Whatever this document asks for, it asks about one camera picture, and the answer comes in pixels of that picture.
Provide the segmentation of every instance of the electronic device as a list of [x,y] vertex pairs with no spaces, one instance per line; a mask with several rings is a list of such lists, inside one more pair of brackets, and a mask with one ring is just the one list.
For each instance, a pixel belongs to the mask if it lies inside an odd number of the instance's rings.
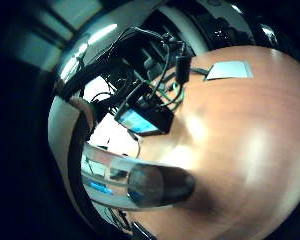
[[126,103],[119,108],[114,119],[140,136],[169,133],[174,114],[167,106],[155,108],[163,102],[156,95],[147,100],[145,96],[150,93],[149,86],[140,83]]
[[[160,40],[163,44],[170,44],[167,37],[158,33],[132,29]],[[119,42],[117,40],[112,44],[109,55]],[[119,69],[118,77],[123,79],[122,83],[116,85],[116,91],[101,101],[89,103],[84,100],[82,92],[85,85],[112,69]],[[147,82],[136,81],[133,69],[128,64],[103,58],[82,67],[64,85],[57,84],[61,90],[56,92],[49,112],[48,142],[69,199],[78,214],[93,229],[99,228],[96,225],[99,216],[94,206],[96,203],[119,210],[160,209],[187,200],[194,191],[194,178],[182,168],[116,155],[87,143],[95,126],[109,109],[115,110],[115,118],[136,134],[168,133],[174,115],[167,106],[178,98],[186,78],[180,81],[175,99],[168,103],[163,103],[157,96],[163,78],[164,74],[158,84],[150,88]],[[110,175],[81,172],[82,156],[102,164],[109,170],[105,171],[107,174],[124,173],[122,176],[125,182],[121,178],[111,178]],[[143,176],[143,181],[139,181],[140,176]],[[115,191],[117,187],[125,191],[120,194]]]

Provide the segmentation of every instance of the blue screen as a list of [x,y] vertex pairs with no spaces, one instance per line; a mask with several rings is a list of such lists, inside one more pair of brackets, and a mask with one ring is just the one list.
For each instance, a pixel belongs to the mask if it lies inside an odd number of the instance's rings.
[[153,132],[158,130],[156,126],[144,119],[133,109],[129,109],[123,113],[119,118],[119,122],[135,133]]

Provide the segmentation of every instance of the white paper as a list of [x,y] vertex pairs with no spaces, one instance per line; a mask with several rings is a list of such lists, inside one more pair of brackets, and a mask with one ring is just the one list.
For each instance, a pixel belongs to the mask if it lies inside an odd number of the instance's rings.
[[206,80],[218,78],[252,78],[250,65],[247,61],[227,61],[215,63]]

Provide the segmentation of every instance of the table surface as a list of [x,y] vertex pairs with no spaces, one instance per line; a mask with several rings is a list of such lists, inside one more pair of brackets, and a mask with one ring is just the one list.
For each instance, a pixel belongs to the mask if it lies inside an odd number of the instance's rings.
[[191,75],[168,135],[145,137],[140,158],[196,179],[188,201],[130,212],[159,240],[262,239],[300,200],[300,65],[272,49],[240,46],[193,58],[209,69],[248,61],[253,78]]

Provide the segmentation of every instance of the light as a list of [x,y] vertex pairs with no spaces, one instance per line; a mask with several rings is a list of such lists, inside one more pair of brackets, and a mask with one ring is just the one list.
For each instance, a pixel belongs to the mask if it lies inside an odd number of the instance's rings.
[[78,64],[77,60],[75,58],[70,58],[70,60],[67,62],[67,64],[64,66],[61,74],[60,74],[60,78],[65,80],[66,77],[70,74],[70,72],[72,71],[72,69],[76,66],[76,64]]
[[270,36],[274,35],[274,32],[272,31],[272,29],[270,29],[270,28],[267,27],[267,26],[263,26],[263,27],[262,27],[262,31],[263,31],[265,34],[267,34],[267,35],[270,35]]
[[82,53],[84,53],[88,48],[88,44],[84,43],[82,45],[80,45],[78,52],[75,54],[76,57],[79,57]]
[[278,44],[278,40],[277,40],[276,35],[275,35],[274,31],[272,30],[272,28],[265,24],[260,24],[260,25],[261,25],[262,31],[267,35],[269,41],[272,44]]
[[160,162],[173,167],[180,167],[189,170],[194,167],[193,158],[193,153],[189,147],[179,145],[172,149],[169,154],[164,155],[160,159]]
[[116,29],[117,26],[118,26],[117,24],[111,24],[105,28],[102,28],[101,30],[99,30],[89,38],[88,44],[89,45],[94,44],[96,41],[98,41],[102,37],[106,36],[108,33],[112,32],[114,29]]
[[243,14],[243,12],[242,12],[236,5],[231,4],[231,7],[232,7],[234,10],[236,10],[238,13]]

